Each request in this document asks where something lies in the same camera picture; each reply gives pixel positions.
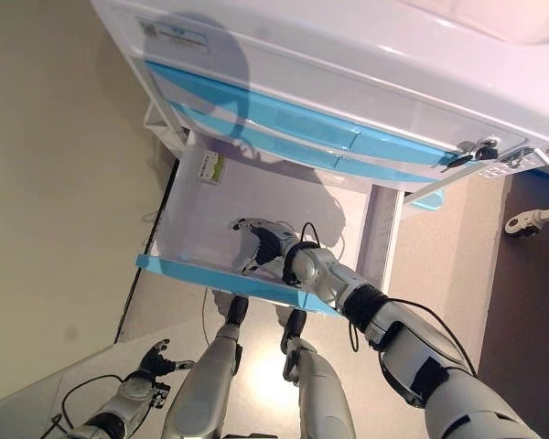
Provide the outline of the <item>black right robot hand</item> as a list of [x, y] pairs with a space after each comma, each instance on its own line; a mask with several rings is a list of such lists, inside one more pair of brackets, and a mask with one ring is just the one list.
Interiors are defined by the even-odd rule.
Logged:
[[279, 221], [242, 218], [237, 219], [231, 228], [250, 232], [258, 240], [252, 253], [243, 259], [241, 275], [249, 275], [277, 258], [286, 257], [290, 249], [299, 243], [293, 229]]

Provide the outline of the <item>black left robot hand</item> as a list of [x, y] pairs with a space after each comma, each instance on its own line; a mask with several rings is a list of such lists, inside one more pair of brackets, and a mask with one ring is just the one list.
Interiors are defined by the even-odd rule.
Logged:
[[192, 369], [195, 365], [194, 360], [186, 359], [174, 361], [166, 359], [163, 352], [167, 350], [170, 344], [169, 338], [161, 339], [156, 342], [143, 356], [138, 369], [152, 377], [165, 376], [176, 370]]

